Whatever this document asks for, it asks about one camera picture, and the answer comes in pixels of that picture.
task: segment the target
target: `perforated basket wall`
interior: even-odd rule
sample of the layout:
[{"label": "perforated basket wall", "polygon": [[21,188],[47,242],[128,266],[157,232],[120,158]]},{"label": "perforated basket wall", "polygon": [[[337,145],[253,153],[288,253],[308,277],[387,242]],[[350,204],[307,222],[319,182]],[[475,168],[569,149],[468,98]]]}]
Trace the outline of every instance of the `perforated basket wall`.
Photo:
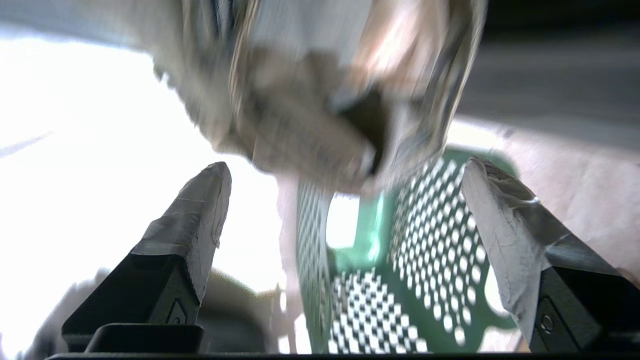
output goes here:
[{"label": "perforated basket wall", "polygon": [[386,263],[330,280],[332,194],[300,186],[298,272],[314,352],[475,352],[487,327],[515,327],[484,296],[489,263],[460,192],[469,156],[449,151],[399,189]]}]

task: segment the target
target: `green plastic basket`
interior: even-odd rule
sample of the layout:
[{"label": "green plastic basket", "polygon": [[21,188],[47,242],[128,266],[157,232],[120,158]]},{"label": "green plastic basket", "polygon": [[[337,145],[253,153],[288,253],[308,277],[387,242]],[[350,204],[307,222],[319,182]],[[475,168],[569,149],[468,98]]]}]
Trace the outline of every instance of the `green plastic basket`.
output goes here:
[{"label": "green plastic basket", "polygon": [[361,200],[349,249],[326,244],[333,193],[300,184],[296,260],[313,353],[476,352],[487,327],[515,328],[484,296],[490,265],[460,192],[471,155],[447,150],[398,190]]}]

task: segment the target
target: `gray tape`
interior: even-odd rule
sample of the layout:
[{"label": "gray tape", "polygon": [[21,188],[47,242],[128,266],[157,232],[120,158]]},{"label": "gray tape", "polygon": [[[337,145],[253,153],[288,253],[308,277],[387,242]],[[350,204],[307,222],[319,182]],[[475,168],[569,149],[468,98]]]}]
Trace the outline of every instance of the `gray tape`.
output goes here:
[{"label": "gray tape", "polygon": [[530,232],[518,209],[542,205],[519,181],[475,157],[465,167],[462,192],[495,272],[502,306],[531,343],[540,273],[549,263],[546,244]]},{"label": "gray tape", "polygon": [[149,224],[134,255],[179,255],[186,260],[189,279],[202,301],[213,254],[227,219],[231,173],[224,162],[214,163],[189,180],[164,214]]}]

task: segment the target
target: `screw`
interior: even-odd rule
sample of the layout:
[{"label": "screw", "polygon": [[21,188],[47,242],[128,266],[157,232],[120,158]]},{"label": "screw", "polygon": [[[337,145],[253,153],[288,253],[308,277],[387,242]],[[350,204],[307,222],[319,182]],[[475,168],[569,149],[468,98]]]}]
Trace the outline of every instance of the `screw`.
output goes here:
[{"label": "screw", "polygon": [[551,334],[554,330],[554,321],[549,317],[549,315],[543,315],[542,320],[540,320],[540,329],[542,329],[547,334]]}]

